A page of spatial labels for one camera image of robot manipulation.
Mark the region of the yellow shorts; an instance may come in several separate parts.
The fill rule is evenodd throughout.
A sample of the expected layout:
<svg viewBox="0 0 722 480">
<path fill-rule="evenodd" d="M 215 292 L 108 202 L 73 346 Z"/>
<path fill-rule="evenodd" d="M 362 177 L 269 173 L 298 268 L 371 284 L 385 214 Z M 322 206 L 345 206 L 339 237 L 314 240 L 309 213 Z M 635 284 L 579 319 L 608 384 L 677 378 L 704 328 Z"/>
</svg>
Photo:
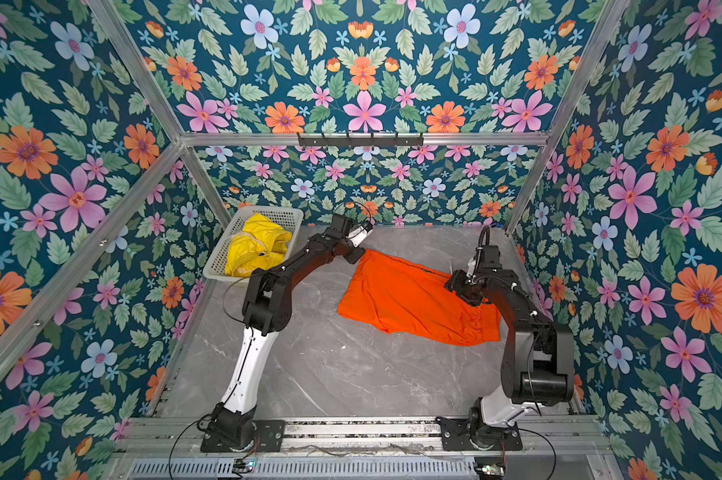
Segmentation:
<svg viewBox="0 0 722 480">
<path fill-rule="evenodd" d="M 243 230 L 231 237 L 224 273 L 248 278 L 255 270 L 268 270 L 282 264 L 293 234 L 262 214 L 255 214 Z"/>
</svg>

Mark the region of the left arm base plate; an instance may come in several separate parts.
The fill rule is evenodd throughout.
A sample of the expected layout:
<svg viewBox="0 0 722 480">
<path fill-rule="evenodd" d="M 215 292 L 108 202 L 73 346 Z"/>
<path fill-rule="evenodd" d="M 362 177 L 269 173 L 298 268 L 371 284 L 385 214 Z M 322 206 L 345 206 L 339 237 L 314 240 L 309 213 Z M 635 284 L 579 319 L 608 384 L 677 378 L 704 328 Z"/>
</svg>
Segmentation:
<svg viewBox="0 0 722 480">
<path fill-rule="evenodd" d="M 283 420 L 245 420 L 233 427 L 214 422 L 206 428 L 200 450 L 203 453 L 279 452 L 285 429 Z"/>
</svg>

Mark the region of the orange shorts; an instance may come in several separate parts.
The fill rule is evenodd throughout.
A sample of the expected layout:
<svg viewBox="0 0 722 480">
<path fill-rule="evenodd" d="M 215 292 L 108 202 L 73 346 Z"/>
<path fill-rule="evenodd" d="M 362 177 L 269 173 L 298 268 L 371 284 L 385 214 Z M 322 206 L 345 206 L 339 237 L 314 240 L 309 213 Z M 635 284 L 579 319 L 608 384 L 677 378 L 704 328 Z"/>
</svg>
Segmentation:
<svg viewBox="0 0 722 480">
<path fill-rule="evenodd" d="M 450 276 L 368 250 L 357 264 L 338 314 L 387 333 L 472 347 L 501 339 L 499 310 L 472 307 L 445 288 Z"/>
</svg>

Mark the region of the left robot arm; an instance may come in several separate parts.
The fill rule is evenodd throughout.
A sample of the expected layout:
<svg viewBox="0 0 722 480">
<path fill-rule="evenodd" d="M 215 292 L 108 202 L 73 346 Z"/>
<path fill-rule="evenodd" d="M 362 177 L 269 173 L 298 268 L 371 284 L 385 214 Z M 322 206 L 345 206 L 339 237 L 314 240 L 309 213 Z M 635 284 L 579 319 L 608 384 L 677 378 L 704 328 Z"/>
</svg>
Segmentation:
<svg viewBox="0 0 722 480">
<path fill-rule="evenodd" d="M 242 305 L 244 336 L 234 373 L 222 399 L 200 421 L 202 452 L 244 452 L 259 446 L 258 391 L 273 345 L 292 318 L 294 289 L 338 257 L 357 263 L 365 254 L 361 243 L 373 229 L 369 221 L 357 223 L 335 214 L 324 232 L 312 235 L 284 263 L 255 270 Z"/>
</svg>

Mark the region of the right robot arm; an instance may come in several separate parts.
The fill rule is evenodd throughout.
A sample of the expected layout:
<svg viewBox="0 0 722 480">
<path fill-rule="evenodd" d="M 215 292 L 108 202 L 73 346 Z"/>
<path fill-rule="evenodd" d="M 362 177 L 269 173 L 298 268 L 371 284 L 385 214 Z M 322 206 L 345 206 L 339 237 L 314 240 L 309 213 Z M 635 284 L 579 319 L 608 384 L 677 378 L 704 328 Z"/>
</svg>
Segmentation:
<svg viewBox="0 0 722 480">
<path fill-rule="evenodd" d="M 468 438 L 479 450 L 518 450 L 521 417 L 574 396 L 573 333 L 535 304 L 511 270 L 489 268 L 472 275 L 458 270 L 446 289 L 470 306 L 497 308 L 506 322 L 501 384 L 471 408 Z"/>
</svg>

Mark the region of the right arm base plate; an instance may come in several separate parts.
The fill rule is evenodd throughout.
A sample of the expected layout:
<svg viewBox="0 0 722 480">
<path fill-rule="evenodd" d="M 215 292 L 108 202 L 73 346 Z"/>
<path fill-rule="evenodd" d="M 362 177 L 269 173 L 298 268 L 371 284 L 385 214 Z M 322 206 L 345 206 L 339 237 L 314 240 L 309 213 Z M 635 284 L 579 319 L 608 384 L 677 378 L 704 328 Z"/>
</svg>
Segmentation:
<svg viewBox="0 0 722 480">
<path fill-rule="evenodd" d="M 523 449 L 519 429 L 516 427 L 490 427 L 479 420 L 439 416 L 442 448 L 445 451 L 497 451 L 514 452 Z"/>
</svg>

